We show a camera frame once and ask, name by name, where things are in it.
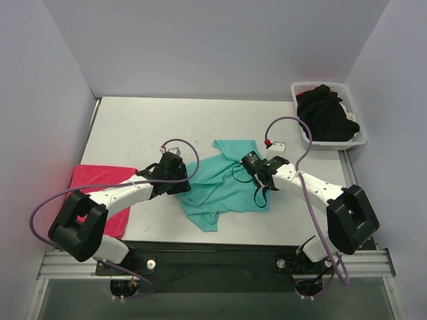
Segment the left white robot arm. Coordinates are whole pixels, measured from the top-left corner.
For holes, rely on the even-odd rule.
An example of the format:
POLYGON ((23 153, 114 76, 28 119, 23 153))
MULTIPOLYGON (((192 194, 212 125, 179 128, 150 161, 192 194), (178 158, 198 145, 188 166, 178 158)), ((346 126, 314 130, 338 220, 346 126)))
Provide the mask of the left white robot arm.
POLYGON ((74 191, 66 198, 53 221, 48 237, 77 261, 90 258, 109 261, 119 274, 130 273, 135 258, 121 240, 105 234, 109 219, 124 209, 164 193, 174 195, 191 189, 183 159, 166 151, 153 163, 115 187, 85 194, 74 191))

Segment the teal t shirt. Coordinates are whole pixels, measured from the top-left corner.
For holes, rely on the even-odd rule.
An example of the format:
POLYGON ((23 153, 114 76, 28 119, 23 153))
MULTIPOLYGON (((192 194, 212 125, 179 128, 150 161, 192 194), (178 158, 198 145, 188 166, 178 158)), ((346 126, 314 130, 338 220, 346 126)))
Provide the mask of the teal t shirt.
POLYGON ((240 160, 250 152, 260 155, 254 140, 215 140, 220 153, 202 159, 190 179, 191 190, 177 198, 185 216, 201 231, 216 232, 223 213, 260 212, 270 209, 270 196, 256 190, 240 160))

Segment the black t shirt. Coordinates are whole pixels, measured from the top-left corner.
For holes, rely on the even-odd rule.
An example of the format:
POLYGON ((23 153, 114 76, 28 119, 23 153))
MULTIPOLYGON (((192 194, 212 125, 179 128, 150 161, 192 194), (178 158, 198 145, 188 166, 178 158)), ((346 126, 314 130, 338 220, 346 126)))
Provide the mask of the black t shirt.
POLYGON ((356 122, 346 119, 340 106, 343 100, 322 84, 305 91, 297 101, 297 116, 308 126, 313 141, 345 142, 360 132, 356 122))

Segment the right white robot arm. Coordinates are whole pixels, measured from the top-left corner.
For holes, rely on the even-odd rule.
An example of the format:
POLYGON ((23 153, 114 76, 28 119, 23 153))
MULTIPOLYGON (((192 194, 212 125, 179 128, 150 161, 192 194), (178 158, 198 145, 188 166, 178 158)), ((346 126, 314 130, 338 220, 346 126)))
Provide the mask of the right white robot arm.
POLYGON ((285 191, 325 213, 327 230, 306 241, 295 257, 296 266, 303 272, 312 271, 329 253, 354 254, 380 227, 365 191, 358 185, 342 187, 325 182, 298 171, 278 155, 262 159, 251 151, 241 164, 263 193, 285 191))

